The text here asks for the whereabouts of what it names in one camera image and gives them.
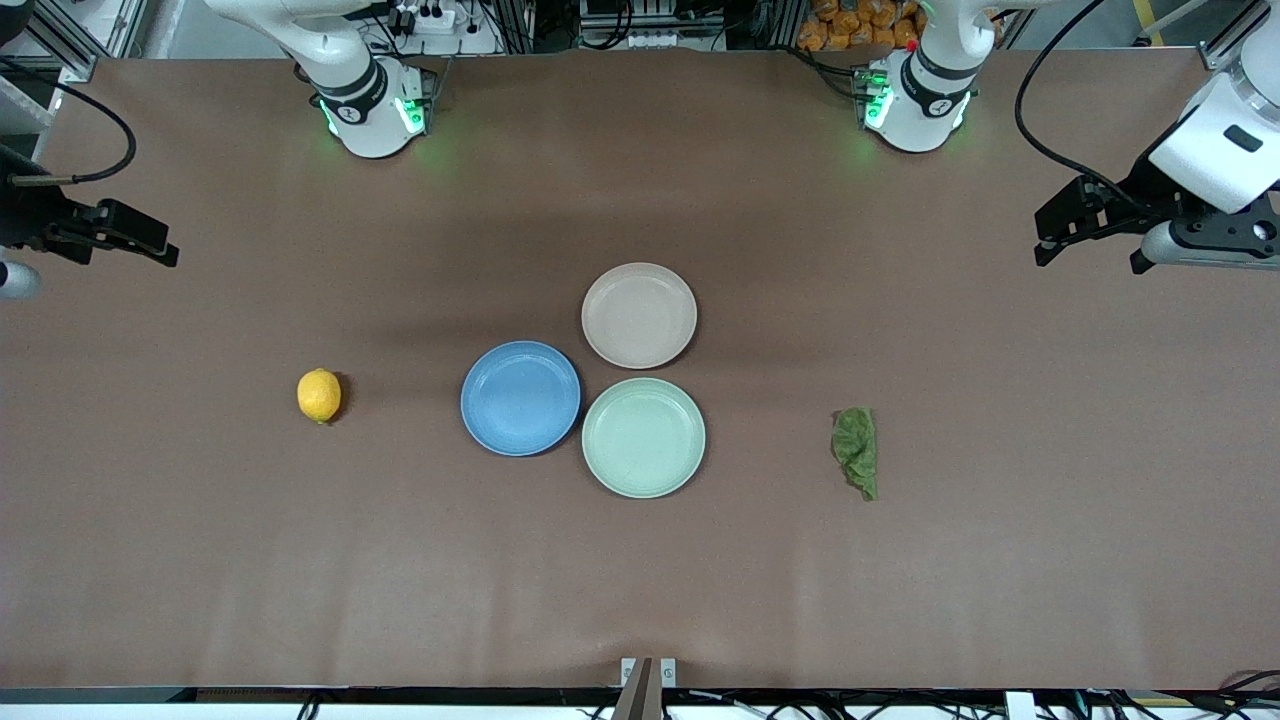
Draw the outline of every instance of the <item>brown table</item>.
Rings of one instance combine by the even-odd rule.
[[[992,58],[941,151],[893,152],[777,55],[466,60],[435,132],[365,161],[280,61],[108,61],[116,196],[182,261],[35,258],[4,320],[0,682],[1216,687],[1280,665],[1280,283],[1129,274],[1137,238],[1032,263],[1070,177]],[[1064,53],[1028,122],[1121,176],[1192,51]],[[68,102],[45,158],[116,131]],[[699,474],[616,497],[579,439],[474,443],[470,364],[535,338],[588,397],[591,281],[631,260],[701,324],[652,374],[708,421]],[[332,428],[297,378],[349,374]],[[877,410],[879,502],[828,454]]]

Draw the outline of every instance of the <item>green plate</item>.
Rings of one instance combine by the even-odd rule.
[[[707,450],[694,398],[657,378],[622,380],[600,393],[582,423],[582,455],[604,487],[662,497],[689,482]]]

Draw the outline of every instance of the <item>lemon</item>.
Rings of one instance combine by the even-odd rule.
[[[342,405],[342,386],[338,375],[316,368],[298,380],[298,409],[321,425],[338,414]]]

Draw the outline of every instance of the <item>plate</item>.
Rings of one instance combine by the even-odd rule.
[[[653,263],[618,265],[586,291],[582,333],[600,357],[630,370],[671,363],[698,327],[698,301],[676,273]]]
[[[581,406],[573,365],[554,347],[529,340],[485,352],[462,383],[462,423],[498,455],[552,447],[573,427]]]
[[[657,378],[622,380],[600,393],[582,423],[582,455],[604,487],[662,497],[694,477],[707,425],[694,398]]]

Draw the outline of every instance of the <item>white robot link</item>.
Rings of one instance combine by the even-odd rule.
[[[435,74],[375,58],[343,18],[369,0],[205,0],[219,15],[274,40],[320,96],[329,132],[361,158],[385,158],[428,129]]]
[[[1037,150],[1080,173],[1036,213],[1037,264],[1076,242],[1140,233],[1142,246],[1130,256],[1134,273],[1156,264],[1280,269],[1280,217],[1268,199],[1280,191],[1280,0],[1267,1],[1270,15],[1239,54],[1210,76],[1120,182],[1050,151],[1019,113],[1019,129]],[[896,50],[860,77],[872,97],[861,122],[909,152],[933,150],[960,127],[973,79],[995,44],[986,15],[991,0],[920,4],[929,23],[919,47]]]

